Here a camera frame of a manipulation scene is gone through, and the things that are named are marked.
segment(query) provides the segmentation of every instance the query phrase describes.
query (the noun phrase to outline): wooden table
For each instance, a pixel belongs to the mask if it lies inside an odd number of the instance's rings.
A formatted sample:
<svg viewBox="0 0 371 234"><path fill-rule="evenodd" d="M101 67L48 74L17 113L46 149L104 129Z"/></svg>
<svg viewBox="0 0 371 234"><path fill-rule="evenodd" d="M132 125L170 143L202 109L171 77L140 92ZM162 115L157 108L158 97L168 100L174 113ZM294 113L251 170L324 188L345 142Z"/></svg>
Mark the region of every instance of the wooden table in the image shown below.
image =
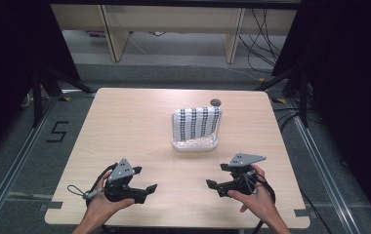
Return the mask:
<svg viewBox="0 0 371 234"><path fill-rule="evenodd" d="M180 152L172 145L171 115L178 108L222 102L223 117L216 149ZM241 214L241 204L220 198L206 179L231 180L220 169L237 152L267 156L258 165L266 171L276 193L276 206L290 228L307 228L308 216L267 94L246 91L100 89L89 110L63 172L45 220L51 224L78 224L85 201L67 191L74 184L89 190L109 165L127 158L143 167L130 186L145 189L158 184L144 204L113 216L108 225L138 227L253 228L259 221Z"/></svg>

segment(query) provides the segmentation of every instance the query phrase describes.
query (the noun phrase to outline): gray carpet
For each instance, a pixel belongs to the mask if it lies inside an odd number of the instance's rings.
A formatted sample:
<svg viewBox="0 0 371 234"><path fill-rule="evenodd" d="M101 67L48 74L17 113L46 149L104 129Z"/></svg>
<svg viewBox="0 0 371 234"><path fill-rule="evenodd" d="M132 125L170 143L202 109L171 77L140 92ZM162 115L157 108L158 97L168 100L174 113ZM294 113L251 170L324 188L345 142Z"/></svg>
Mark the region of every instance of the gray carpet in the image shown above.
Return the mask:
<svg viewBox="0 0 371 234"><path fill-rule="evenodd" d="M79 64L77 68L83 82L95 89L100 87L137 87L252 90L260 85L257 79L270 79L265 73L251 69L235 69L237 71L235 72L220 67ZM63 83L61 85L64 89L72 88ZM283 87L284 82L270 88L268 90L269 96L271 98L282 98ZM72 97L69 101L58 101L55 104L12 191L53 195L92 101L92 97ZM274 103L272 106L274 109L288 107L285 103ZM288 113L288 110L275 111L276 119ZM61 128L59 130L66 131L66 135L62 142L47 142L49 139L59 137L51 134L51 130L57 121L68 121L68 124L59 126ZM0 141L0 182L19 153L21 145L30 131L31 124L32 107L29 106L18 114L5 137ZM371 233L371 206L348 168L342 166L342 155L337 151L324 122L320 120L317 112L309 113L309 130L349 204L362 233ZM289 122L283 129L282 136L300 187L315 204L332 232L346 233L293 121ZM73 225L50 225L44 221L43 206L48 202L49 199L46 198L9 197L0 212L0 233L70 233L74 228ZM327 233L322 221L316 218L310 204L307 201L306 204L311 213L311 225L305 230L292 230L292 232ZM175 231L177 231L176 233L197 233L195 229L171 230L170 233ZM123 233L152 232L155 233L155 229L132 228L124 230ZM222 231L205 230L204 233L222 233ZM261 233L269 233L269 231L263 229Z"/></svg>

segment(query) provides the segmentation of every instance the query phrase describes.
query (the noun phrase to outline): hand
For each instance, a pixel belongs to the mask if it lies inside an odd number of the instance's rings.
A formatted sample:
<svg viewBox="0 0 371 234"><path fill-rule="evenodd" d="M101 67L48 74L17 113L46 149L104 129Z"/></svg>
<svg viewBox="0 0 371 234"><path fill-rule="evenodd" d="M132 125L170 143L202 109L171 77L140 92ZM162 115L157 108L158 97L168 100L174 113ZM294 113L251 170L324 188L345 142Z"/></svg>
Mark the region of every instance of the hand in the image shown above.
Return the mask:
<svg viewBox="0 0 371 234"><path fill-rule="evenodd" d="M97 185L102 188L104 181L109 177L111 171L103 175ZM134 199L124 199L120 202L109 202L101 192L97 194L88 206L81 223L72 232L73 234L91 233L106 223L115 213L135 203Z"/></svg>
<svg viewBox="0 0 371 234"><path fill-rule="evenodd" d="M252 168L261 176L265 177L265 172L252 164ZM263 221L274 233L290 233L283 221L276 206L271 200L270 194L265 187L257 182L256 189L258 192L256 194L245 195L239 191L230 190L228 196L234 198L237 201L243 203L240 211L244 213L249 209L255 216L257 216L261 221Z"/></svg>

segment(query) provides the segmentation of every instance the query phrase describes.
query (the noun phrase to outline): black and white striped fabric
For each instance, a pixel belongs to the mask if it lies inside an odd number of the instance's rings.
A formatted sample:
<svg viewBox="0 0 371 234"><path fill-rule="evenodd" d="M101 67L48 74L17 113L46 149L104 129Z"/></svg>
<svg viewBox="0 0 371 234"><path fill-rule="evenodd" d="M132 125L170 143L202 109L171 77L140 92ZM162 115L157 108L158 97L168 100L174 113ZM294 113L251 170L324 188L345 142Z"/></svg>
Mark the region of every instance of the black and white striped fabric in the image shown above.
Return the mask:
<svg viewBox="0 0 371 234"><path fill-rule="evenodd" d="M174 141L207 137L211 135L219 121L219 106L178 109L174 112Z"/></svg>

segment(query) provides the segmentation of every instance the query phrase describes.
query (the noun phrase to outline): person's left hand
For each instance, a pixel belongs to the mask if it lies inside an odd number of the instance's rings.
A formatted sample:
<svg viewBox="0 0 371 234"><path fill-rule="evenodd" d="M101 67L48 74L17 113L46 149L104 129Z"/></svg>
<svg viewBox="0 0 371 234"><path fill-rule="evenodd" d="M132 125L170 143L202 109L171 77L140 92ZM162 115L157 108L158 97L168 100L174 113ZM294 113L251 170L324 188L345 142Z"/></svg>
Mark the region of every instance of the person's left hand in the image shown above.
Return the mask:
<svg viewBox="0 0 371 234"><path fill-rule="evenodd" d="M98 182L96 189L102 188L111 171L105 173ZM124 199L120 202L109 202L103 192L98 193L91 201L81 223L73 234L91 233L106 223L115 213L135 203L134 199Z"/></svg>

